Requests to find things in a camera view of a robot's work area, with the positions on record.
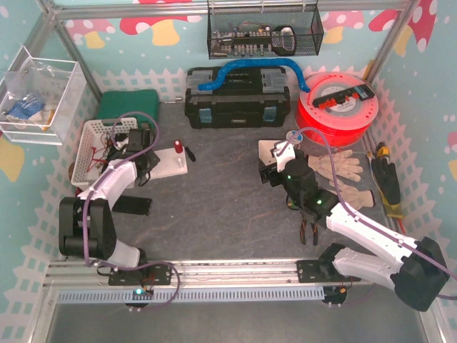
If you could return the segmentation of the black handled screwdriver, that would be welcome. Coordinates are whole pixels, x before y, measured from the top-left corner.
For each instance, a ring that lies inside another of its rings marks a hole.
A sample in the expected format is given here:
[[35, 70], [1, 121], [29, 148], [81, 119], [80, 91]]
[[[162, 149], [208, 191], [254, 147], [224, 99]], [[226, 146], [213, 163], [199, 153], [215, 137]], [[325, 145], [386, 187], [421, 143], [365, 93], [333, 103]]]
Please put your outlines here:
[[188, 156], [188, 158], [192, 161], [192, 162], [196, 162], [196, 157], [194, 155], [194, 153], [190, 150], [190, 148], [188, 146], [186, 146], [184, 144], [184, 150]]

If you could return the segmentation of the white peg fixture base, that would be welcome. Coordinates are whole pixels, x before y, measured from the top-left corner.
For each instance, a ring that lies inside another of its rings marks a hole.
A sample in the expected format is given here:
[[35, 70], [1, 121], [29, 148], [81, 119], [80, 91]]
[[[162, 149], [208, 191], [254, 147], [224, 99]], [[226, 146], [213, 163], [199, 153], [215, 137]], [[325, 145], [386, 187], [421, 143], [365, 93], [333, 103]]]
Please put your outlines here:
[[186, 153], [176, 153], [174, 148], [156, 150], [154, 152], [160, 159], [159, 163], [151, 170], [153, 179], [163, 179], [188, 173]]

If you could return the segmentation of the large red spring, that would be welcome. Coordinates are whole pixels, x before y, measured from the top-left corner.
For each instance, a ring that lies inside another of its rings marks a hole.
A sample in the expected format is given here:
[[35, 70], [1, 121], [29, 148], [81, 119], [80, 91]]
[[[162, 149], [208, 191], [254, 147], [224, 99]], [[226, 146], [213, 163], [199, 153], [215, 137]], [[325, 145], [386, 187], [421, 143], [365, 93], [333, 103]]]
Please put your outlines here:
[[183, 152], [184, 148], [180, 140], [176, 140], [174, 142], [174, 149], [177, 154], [181, 154]]

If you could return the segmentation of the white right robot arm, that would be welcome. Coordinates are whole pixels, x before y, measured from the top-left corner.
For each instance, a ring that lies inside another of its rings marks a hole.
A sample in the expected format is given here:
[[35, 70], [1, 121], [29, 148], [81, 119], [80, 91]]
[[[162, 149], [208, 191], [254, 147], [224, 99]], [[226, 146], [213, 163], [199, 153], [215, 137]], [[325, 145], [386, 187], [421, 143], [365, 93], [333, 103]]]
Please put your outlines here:
[[304, 224], [326, 228], [351, 239], [369, 251], [356, 252], [342, 244], [332, 244], [320, 257], [321, 271], [379, 284], [395, 292], [410, 308], [429, 309], [450, 276], [438, 243], [393, 232], [357, 212], [336, 194], [321, 188], [304, 158], [286, 162], [283, 170], [276, 163], [258, 163], [261, 181], [281, 185], [300, 212]]

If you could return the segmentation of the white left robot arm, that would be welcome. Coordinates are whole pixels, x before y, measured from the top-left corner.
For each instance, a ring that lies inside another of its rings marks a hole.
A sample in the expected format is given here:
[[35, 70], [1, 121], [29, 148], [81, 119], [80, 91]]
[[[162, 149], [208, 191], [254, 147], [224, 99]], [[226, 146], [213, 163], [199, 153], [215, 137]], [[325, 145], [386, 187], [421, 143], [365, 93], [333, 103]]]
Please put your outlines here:
[[112, 213], [149, 215], [152, 199], [124, 195], [140, 174], [148, 175], [160, 162], [151, 146], [133, 146], [119, 159], [110, 161], [101, 176], [76, 197], [65, 197], [59, 205], [59, 251], [81, 257], [88, 267], [104, 265], [137, 270], [145, 260], [139, 248], [121, 242]]

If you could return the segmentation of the black rectangular plate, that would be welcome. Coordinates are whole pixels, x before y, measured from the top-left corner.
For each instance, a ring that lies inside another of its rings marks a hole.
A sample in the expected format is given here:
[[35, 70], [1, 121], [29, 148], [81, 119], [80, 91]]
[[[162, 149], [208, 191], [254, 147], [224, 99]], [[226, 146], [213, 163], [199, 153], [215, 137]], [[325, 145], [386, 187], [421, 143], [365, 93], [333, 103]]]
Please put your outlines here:
[[153, 200], [144, 197], [121, 195], [112, 207], [112, 212], [148, 216]]

